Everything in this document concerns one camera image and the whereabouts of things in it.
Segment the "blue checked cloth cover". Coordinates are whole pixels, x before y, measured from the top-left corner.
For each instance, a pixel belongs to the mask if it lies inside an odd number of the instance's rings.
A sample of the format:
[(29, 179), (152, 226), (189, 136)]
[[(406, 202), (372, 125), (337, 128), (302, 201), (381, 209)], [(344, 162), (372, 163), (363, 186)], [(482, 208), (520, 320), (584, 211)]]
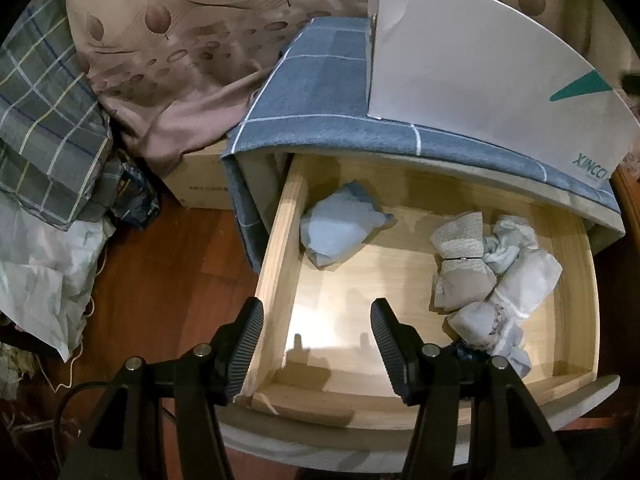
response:
[(367, 115), (363, 18), (314, 18), (284, 50), (228, 136), (225, 152), (371, 152), (497, 170), (547, 183), (619, 211), (611, 185), (593, 188), (538, 160), (486, 142)]

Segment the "hexagon pattern beige roll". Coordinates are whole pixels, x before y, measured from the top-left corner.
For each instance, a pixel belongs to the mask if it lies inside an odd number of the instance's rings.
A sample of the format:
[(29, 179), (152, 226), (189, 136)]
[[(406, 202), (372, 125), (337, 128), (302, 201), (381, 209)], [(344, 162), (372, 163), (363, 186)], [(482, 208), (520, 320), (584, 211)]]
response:
[(434, 307), (444, 312), (484, 301), (497, 284), (496, 274), (483, 260), (483, 215), (460, 214), (437, 228), (431, 243), (440, 257), (434, 281)]

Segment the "light blue underwear roll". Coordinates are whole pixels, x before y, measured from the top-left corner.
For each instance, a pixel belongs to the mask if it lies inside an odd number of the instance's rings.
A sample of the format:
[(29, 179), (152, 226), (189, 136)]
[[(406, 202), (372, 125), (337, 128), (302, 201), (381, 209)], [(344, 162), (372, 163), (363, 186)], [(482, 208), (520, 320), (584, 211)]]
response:
[(300, 242), (322, 269), (347, 258), (374, 231), (394, 222), (357, 180), (310, 207), (300, 219)]

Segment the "grey nightstand cabinet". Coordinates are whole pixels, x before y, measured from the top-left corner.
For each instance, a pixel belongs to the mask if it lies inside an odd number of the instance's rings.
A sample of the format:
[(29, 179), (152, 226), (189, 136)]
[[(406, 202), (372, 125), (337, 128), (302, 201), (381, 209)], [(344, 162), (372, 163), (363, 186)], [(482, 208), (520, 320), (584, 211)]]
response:
[[(396, 162), (404, 168), (421, 169), (492, 188), (536, 198), (543, 203), (566, 209), (586, 222), (592, 251), (597, 254), (626, 234), (619, 211), (547, 183), (506, 174), (505, 172), (456, 162), (443, 162), (416, 156), (371, 152), (322, 151), (322, 156), (352, 157), (367, 162)], [(252, 270), (262, 270), (274, 217), (293, 154), (288, 151), (257, 151), (239, 155), (225, 152), (222, 156), (236, 225)]]

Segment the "wooden chair frame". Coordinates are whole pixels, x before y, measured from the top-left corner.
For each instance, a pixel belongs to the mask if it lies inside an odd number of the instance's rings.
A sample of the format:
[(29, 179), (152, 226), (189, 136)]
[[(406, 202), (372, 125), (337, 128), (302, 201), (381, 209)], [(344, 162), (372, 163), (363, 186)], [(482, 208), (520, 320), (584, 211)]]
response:
[(639, 181), (623, 166), (618, 166), (612, 175), (612, 187), (618, 202), (629, 220), (639, 222), (640, 200)]

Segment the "brown cardboard box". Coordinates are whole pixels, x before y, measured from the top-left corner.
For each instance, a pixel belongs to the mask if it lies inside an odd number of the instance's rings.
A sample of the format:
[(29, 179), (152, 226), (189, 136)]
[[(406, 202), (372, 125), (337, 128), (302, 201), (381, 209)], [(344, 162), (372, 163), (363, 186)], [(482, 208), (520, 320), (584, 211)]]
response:
[(232, 203), (221, 154), (227, 140), (220, 139), (202, 150), (186, 153), (181, 162), (163, 178), (175, 199), (184, 208), (231, 210)]

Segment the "grey plaid blanket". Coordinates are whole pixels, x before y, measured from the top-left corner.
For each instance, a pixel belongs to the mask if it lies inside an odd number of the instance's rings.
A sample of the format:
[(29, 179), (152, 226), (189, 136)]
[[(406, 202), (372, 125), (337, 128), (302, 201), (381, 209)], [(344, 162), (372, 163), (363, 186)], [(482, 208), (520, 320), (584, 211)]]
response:
[(90, 214), (113, 146), (64, 0), (32, 0), (1, 46), (1, 189), (66, 230)]

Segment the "grey wooden drawer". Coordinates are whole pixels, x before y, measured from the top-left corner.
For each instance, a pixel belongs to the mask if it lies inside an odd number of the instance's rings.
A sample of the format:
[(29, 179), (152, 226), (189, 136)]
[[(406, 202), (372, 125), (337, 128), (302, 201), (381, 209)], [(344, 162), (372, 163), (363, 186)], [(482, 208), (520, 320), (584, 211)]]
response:
[[(299, 225), (309, 206), (357, 180), (395, 220), (345, 261), (316, 268)], [(400, 471), (416, 409), (393, 392), (373, 340), (370, 307), (385, 298), (428, 342), (450, 341), (432, 307), (434, 229), (469, 210), (487, 223), (516, 214), (562, 264), (554, 292), (524, 324), (533, 362), (526, 386), (553, 429), (598, 406), (620, 378), (598, 373), (600, 320), (588, 235), (577, 214), (541, 200), (373, 158), (294, 157), (255, 290), (264, 329), (235, 404), (222, 408), (224, 442), (297, 467)]]

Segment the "white fluffy roll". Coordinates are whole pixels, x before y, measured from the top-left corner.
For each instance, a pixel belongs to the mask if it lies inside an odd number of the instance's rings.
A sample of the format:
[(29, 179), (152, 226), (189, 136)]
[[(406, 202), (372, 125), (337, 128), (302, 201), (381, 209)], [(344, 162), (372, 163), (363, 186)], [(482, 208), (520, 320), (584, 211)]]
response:
[(526, 320), (554, 291), (562, 266), (541, 248), (528, 220), (503, 214), (484, 238), (483, 261), (498, 276), (489, 301)]

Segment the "dark plastic bag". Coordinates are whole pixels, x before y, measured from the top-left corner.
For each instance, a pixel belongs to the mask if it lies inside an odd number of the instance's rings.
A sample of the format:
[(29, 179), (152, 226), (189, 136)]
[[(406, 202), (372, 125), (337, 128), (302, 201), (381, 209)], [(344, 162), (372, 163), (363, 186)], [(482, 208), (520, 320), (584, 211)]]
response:
[(107, 159), (79, 220), (107, 218), (113, 226), (145, 229), (160, 214), (155, 176), (145, 162), (119, 148)]

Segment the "white XINCCI cardboard box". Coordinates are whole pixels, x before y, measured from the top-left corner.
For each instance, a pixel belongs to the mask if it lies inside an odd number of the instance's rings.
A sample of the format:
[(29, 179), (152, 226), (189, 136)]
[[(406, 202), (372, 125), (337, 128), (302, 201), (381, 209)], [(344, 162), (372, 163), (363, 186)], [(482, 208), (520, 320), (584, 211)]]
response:
[(526, 155), (600, 186), (638, 120), (593, 66), (497, 0), (369, 0), (368, 114)]

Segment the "beige leaf-pattern bedsheet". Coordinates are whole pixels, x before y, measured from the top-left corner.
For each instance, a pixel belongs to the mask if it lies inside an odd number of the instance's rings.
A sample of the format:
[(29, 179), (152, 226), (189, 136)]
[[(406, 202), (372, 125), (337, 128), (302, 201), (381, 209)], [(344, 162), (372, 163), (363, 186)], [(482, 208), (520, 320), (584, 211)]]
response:
[(65, 0), (89, 84), (159, 176), (244, 116), (280, 51), (313, 18), (368, 0)]

